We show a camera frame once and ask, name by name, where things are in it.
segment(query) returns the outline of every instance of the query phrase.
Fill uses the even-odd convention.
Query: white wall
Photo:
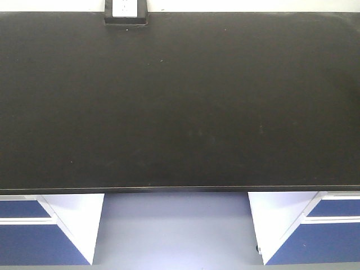
[[[0,11],[104,10],[105,0],[0,0]],[[151,12],[181,11],[336,11],[360,12],[360,0],[148,0]]]

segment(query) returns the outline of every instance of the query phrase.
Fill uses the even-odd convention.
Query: drawer
[[[0,218],[49,218],[37,200],[0,200]]]
[[[360,199],[321,200],[308,217],[355,217],[360,216]]]

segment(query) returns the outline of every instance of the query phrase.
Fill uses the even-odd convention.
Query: electrical outlet
[[[113,17],[137,17],[138,0],[112,0]]]

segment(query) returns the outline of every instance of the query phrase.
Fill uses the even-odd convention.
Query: outlet box
[[[113,17],[137,17],[137,0],[112,0]]]
[[[146,0],[105,0],[105,23],[146,25]]]

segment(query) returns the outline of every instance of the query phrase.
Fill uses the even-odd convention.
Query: blue cabinet door
[[[360,223],[301,224],[267,264],[360,262]]]
[[[308,217],[360,216],[360,200],[321,200]]]
[[[57,225],[0,225],[0,265],[89,264]]]

